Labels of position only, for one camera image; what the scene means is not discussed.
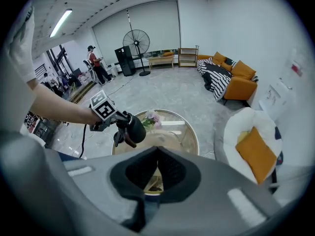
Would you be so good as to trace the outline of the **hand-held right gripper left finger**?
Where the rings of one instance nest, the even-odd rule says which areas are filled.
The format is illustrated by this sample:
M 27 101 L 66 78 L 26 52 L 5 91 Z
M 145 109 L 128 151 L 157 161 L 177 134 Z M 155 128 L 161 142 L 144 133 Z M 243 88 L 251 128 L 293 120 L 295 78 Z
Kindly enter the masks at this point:
M 143 189 L 110 178 L 125 157 L 63 162 L 20 133 L 2 134 L 2 177 L 27 215 L 53 236 L 158 236 Z

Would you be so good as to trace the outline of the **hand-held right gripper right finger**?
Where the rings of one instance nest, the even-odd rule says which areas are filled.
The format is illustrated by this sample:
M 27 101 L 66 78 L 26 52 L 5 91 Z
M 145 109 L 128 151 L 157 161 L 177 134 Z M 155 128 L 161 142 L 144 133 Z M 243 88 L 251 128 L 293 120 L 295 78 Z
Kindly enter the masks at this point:
M 270 236 L 290 212 L 224 163 L 162 147 L 158 153 L 164 192 L 147 236 Z

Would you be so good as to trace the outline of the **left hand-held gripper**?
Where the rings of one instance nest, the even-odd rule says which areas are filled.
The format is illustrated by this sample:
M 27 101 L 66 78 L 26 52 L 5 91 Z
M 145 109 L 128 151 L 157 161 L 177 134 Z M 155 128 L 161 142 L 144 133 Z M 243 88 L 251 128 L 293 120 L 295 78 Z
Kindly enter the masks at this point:
M 90 98 L 90 108 L 101 119 L 94 125 L 90 125 L 91 131 L 103 131 L 115 122 L 131 123 L 133 115 L 123 111 L 117 111 L 114 102 L 106 95 L 104 90 L 99 91 Z M 124 141 L 124 131 L 118 129 L 114 134 L 114 146 L 117 147 Z

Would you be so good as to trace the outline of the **black teapot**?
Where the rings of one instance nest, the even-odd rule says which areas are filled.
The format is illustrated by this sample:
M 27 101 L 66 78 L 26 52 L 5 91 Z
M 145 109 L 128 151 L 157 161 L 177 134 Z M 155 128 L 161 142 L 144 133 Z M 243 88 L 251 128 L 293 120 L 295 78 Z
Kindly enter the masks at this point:
M 124 121 L 122 125 L 124 141 L 130 147 L 136 148 L 137 144 L 146 138 L 146 129 L 138 117 L 126 111 L 123 114 L 127 118 L 127 121 Z

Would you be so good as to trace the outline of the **person's left forearm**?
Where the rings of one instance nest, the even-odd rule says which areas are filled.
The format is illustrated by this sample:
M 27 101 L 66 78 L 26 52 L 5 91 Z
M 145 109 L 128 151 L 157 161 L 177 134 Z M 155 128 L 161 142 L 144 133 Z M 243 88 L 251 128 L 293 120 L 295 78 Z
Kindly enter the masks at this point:
M 91 108 L 77 105 L 57 96 L 46 86 L 33 79 L 27 82 L 35 94 L 30 111 L 40 117 L 56 121 L 94 125 L 101 118 Z

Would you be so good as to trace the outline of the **pink flower bunch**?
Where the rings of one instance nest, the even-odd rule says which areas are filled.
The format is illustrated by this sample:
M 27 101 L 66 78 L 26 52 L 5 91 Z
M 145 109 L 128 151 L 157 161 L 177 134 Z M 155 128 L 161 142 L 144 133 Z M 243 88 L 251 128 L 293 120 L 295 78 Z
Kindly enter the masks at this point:
M 156 130 L 162 128 L 160 116 L 154 110 L 148 110 L 145 113 L 141 123 L 147 130 Z

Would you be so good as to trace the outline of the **round glass side table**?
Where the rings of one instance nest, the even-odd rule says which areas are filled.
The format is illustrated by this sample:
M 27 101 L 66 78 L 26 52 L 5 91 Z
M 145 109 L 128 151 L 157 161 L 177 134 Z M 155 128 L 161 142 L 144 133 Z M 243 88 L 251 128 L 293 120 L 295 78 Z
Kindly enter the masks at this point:
M 136 148 L 132 148 L 125 142 L 117 147 L 113 145 L 112 154 L 122 154 L 141 148 L 165 147 L 179 152 L 199 154 L 199 141 L 191 125 L 179 114 L 163 109 L 154 109 L 160 116 L 162 128 L 156 130 L 146 129 L 146 138 Z M 146 111 L 139 112 L 136 116 L 142 121 Z

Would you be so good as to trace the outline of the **small white bin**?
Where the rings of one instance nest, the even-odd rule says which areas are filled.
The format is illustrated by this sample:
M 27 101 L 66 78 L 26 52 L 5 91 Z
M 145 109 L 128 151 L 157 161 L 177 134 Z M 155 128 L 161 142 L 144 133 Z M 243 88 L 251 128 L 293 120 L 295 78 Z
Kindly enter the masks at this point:
M 109 71 L 113 77 L 118 76 L 118 70 L 117 70 L 117 67 L 114 63 L 111 63 L 110 65 L 108 65 L 107 68 L 109 69 Z

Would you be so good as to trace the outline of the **orange square cushion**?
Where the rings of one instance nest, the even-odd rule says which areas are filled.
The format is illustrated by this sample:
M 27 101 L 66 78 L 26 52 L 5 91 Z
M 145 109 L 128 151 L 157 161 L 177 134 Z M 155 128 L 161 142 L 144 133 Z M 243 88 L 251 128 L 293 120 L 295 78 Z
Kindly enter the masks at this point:
M 265 144 L 258 130 L 253 127 L 235 148 L 251 168 L 257 183 L 263 183 L 272 172 L 277 158 Z

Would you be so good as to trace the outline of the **black tall box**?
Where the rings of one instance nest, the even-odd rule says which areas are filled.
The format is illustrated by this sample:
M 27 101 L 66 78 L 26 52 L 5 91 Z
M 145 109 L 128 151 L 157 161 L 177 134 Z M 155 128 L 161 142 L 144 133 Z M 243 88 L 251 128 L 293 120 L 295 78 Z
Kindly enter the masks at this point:
M 129 46 L 116 49 L 115 54 L 124 76 L 128 77 L 134 75 L 136 68 Z

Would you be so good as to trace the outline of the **yellow cushion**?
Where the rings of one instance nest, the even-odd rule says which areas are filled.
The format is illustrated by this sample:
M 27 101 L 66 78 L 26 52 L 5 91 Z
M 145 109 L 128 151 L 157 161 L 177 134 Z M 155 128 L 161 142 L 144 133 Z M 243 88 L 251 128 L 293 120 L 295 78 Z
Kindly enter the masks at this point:
M 242 131 L 237 138 L 237 143 L 240 143 L 248 134 L 250 134 L 249 131 Z

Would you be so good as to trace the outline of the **wooden bench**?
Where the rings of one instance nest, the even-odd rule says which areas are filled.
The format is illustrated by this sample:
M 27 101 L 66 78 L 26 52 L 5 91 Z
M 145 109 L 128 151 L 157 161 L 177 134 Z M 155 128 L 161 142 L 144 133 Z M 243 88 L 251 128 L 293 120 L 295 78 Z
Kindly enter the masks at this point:
M 160 64 L 160 63 L 171 64 L 172 68 L 174 68 L 174 55 L 148 57 L 147 60 L 149 62 L 149 70 L 151 70 L 155 64 Z

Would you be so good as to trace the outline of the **white bean bag chair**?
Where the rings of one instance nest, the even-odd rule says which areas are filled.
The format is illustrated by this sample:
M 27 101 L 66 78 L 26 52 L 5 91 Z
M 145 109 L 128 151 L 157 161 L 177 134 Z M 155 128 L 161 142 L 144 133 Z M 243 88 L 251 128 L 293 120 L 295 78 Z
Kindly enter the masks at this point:
M 242 131 L 255 127 L 265 144 L 278 158 L 282 151 L 282 138 L 274 121 L 264 111 L 250 107 L 242 108 L 216 124 L 214 151 L 215 157 L 258 184 L 251 168 L 236 150 L 237 138 Z

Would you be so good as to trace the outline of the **wooden open shelf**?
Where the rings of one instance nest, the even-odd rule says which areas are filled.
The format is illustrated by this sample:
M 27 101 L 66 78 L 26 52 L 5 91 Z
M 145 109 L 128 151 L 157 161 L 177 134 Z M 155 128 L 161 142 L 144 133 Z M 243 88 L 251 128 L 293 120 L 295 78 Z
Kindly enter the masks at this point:
M 199 46 L 194 48 L 178 49 L 178 66 L 179 67 L 197 67 Z

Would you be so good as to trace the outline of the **black white striped blanket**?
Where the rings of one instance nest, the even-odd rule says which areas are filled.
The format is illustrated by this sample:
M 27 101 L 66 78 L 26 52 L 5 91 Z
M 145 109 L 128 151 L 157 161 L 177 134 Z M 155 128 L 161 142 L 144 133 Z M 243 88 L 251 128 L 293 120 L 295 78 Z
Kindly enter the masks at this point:
M 204 80 L 206 90 L 213 93 L 216 101 L 220 101 L 226 93 L 232 74 L 226 69 L 212 62 L 211 58 L 199 59 L 197 71 Z

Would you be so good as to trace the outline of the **orange sofa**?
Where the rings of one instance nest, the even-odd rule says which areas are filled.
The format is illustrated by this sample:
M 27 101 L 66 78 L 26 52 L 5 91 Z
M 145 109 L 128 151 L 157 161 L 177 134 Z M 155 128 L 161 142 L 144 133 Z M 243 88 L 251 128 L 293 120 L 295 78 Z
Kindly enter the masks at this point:
M 213 56 L 206 55 L 198 55 L 197 60 L 199 59 L 212 59 Z M 226 64 L 234 65 L 237 61 L 234 61 L 228 57 L 226 57 Z M 221 100 L 241 100 L 247 101 L 251 98 L 252 94 L 255 92 L 257 88 L 258 77 L 256 74 L 252 77 L 251 80 L 246 80 L 240 77 L 235 77 L 232 75 L 231 81 L 229 82 L 226 93 Z

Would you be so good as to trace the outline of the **person's white shirt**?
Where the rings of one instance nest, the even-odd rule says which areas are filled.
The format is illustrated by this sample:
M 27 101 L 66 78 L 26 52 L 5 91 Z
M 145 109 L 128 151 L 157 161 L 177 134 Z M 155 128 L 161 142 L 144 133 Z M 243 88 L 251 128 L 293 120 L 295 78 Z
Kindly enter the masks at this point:
M 27 82 L 36 78 L 32 62 L 34 8 L 26 5 L 0 48 L 0 131 L 19 132 L 35 100 Z

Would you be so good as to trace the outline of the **white printed box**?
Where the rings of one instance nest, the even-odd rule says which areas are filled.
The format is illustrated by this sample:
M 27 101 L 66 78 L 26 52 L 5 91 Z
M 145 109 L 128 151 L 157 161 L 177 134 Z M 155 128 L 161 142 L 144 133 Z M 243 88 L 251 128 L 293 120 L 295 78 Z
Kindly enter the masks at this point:
M 292 100 L 292 88 L 288 87 L 281 80 L 268 86 L 268 89 L 259 100 L 260 108 L 269 117 L 276 120 L 286 111 Z

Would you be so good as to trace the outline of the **long ceiling light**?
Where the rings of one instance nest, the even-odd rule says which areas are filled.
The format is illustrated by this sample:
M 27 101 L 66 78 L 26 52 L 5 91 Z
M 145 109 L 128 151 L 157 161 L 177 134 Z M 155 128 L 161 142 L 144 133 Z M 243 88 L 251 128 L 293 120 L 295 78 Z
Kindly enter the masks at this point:
M 53 31 L 50 34 L 50 38 L 54 37 L 59 29 L 62 27 L 63 23 L 66 21 L 66 19 L 69 17 L 69 15 L 72 13 L 72 9 L 67 9 L 63 15 L 61 16 L 61 18 L 59 19 L 59 21 L 57 22 L 57 24 L 55 25 Z

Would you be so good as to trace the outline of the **black pedestal fan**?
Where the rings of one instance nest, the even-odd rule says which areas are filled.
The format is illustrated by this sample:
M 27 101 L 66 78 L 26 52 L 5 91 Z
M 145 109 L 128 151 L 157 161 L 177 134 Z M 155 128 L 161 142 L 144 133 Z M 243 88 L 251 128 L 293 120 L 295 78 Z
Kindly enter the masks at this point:
M 128 46 L 131 55 L 138 57 L 141 61 L 143 71 L 139 73 L 139 76 L 144 77 L 149 75 L 151 72 L 145 70 L 142 57 L 147 53 L 150 47 L 149 36 L 140 29 L 132 29 L 123 38 L 123 46 Z

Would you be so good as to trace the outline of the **red wall label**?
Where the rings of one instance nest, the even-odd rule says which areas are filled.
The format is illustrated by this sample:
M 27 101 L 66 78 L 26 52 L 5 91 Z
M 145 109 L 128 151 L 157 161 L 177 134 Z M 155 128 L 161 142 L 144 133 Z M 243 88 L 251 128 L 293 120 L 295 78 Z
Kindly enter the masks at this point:
M 291 70 L 295 72 L 299 77 L 302 77 L 303 75 L 302 68 L 298 62 L 294 60 L 291 62 Z

